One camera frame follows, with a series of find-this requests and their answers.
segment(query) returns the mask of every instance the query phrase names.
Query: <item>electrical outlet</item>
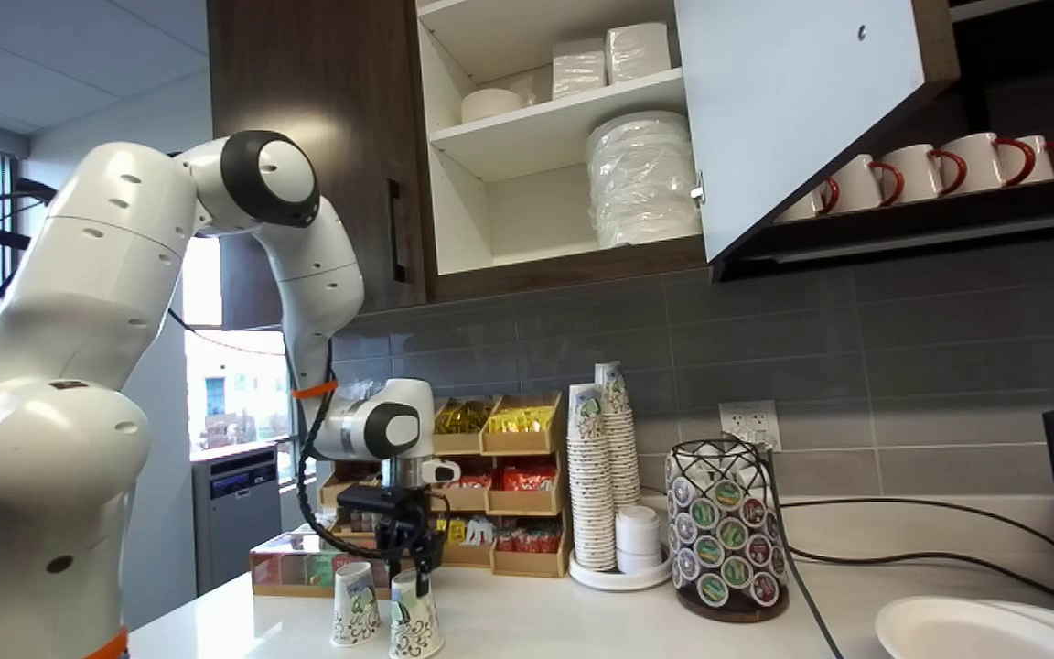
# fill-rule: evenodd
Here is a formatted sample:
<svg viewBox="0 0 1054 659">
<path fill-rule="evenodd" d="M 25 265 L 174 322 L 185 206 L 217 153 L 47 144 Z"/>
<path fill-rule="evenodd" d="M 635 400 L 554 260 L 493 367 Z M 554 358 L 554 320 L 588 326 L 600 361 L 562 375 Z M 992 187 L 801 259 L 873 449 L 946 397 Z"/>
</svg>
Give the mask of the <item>electrical outlet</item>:
<svg viewBox="0 0 1054 659">
<path fill-rule="evenodd" d="M 718 413 L 723 430 L 744 442 L 761 443 L 773 450 L 780 449 L 779 415 L 775 401 L 756 400 L 721 402 Z"/>
</svg>

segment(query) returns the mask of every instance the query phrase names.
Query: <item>countertop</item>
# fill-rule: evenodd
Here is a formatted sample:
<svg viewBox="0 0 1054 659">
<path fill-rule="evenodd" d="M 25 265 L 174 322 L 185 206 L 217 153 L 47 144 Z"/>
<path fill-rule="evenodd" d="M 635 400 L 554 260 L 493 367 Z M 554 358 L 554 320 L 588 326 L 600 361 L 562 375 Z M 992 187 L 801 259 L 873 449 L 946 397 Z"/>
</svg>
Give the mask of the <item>countertop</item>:
<svg viewBox="0 0 1054 659">
<path fill-rule="evenodd" d="M 883 604 L 916 595 L 1015 600 L 1054 608 L 1054 600 L 994 573 L 970 566 L 843 567 L 800 564 L 803 579 L 848 659 L 886 659 L 874 618 Z M 728 625 L 678 604 L 672 585 L 640 593 L 597 593 L 571 579 L 496 577 L 481 568 L 433 574 L 451 658 L 621 659 L 658 656 L 831 656 L 799 588 L 775 621 Z M 385 628 L 364 645 L 330 645 L 331 600 L 254 597 L 250 576 L 184 605 L 131 635 L 133 659 L 305 659 L 388 656 Z"/>
</svg>

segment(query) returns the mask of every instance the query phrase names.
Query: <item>orange band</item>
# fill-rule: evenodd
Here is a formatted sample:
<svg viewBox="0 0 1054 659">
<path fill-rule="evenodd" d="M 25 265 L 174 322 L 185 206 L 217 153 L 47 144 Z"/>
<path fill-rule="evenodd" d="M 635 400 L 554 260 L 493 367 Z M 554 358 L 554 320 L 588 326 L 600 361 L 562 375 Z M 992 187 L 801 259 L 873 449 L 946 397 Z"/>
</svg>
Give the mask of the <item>orange band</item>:
<svg viewBox="0 0 1054 659">
<path fill-rule="evenodd" d="M 323 385 L 315 385 L 315 387 L 310 387 L 309 389 L 298 389 L 296 392 L 292 392 L 292 398 L 295 399 L 314 399 L 316 396 L 321 396 L 324 393 L 331 393 L 336 390 L 336 381 L 330 381 L 330 383 L 325 383 Z"/>
<path fill-rule="evenodd" d="M 129 650 L 129 629 L 121 627 L 121 633 L 108 642 L 108 645 L 93 652 L 92 655 L 84 656 L 84 659 L 121 659 L 126 650 Z"/>
</svg>

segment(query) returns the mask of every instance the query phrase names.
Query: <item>wire basket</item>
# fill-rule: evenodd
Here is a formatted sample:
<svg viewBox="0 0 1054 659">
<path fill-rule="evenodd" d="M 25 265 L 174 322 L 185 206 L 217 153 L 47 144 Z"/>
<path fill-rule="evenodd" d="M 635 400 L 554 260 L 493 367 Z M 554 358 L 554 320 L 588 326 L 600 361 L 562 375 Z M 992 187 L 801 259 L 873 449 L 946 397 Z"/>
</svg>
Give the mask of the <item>wire basket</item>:
<svg viewBox="0 0 1054 659">
<path fill-rule="evenodd" d="M 665 459 L 678 600 L 716 621 L 769 621 L 787 608 L 787 555 L 758 447 L 724 433 Z"/>
</svg>

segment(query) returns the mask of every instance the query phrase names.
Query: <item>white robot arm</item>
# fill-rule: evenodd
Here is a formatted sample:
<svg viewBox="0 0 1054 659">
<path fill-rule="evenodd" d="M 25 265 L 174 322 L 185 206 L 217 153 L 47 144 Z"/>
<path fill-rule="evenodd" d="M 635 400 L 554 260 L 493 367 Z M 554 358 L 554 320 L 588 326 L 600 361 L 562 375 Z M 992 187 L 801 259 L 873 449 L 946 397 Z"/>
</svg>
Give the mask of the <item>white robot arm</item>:
<svg viewBox="0 0 1054 659">
<path fill-rule="evenodd" d="M 390 380 L 359 402 L 326 391 L 328 338 L 356 315 L 364 285 L 293 142 L 248 131 L 176 158 L 97 147 L 52 201 L 0 308 L 0 659 L 124 652 L 121 540 L 151 441 L 119 391 L 159 332 L 188 241 L 237 232 L 271 257 L 296 388 L 315 392 L 301 401 L 309 422 L 327 400 L 311 453 L 385 460 L 393 485 L 456 474 L 428 459 L 424 381 Z"/>
</svg>

